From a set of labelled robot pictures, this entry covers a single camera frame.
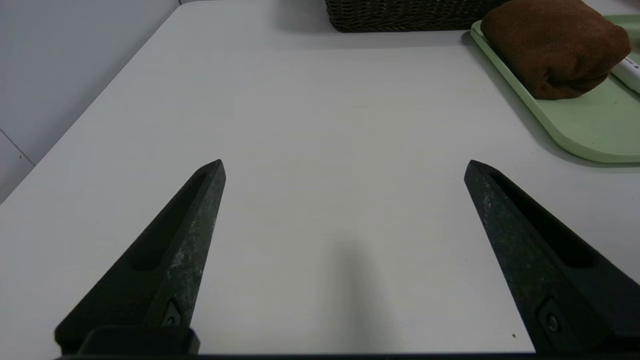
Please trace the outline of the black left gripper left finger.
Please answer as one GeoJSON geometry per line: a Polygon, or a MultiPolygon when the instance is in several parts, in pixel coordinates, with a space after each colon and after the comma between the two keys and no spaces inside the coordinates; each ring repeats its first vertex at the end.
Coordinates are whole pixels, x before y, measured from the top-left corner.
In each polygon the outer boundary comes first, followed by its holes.
{"type": "Polygon", "coordinates": [[[226,171],[195,171],[55,328],[64,357],[181,357],[198,353],[191,328],[226,171]]]}

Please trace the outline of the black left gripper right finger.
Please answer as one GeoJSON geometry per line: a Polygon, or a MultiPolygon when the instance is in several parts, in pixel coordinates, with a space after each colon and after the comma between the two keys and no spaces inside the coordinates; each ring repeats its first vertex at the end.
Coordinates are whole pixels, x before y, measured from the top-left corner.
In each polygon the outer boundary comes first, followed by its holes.
{"type": "Polygon", "coordinates": [[[639,353],[635,280],[494,167],[464,183],[535,353],[639,353]]]}

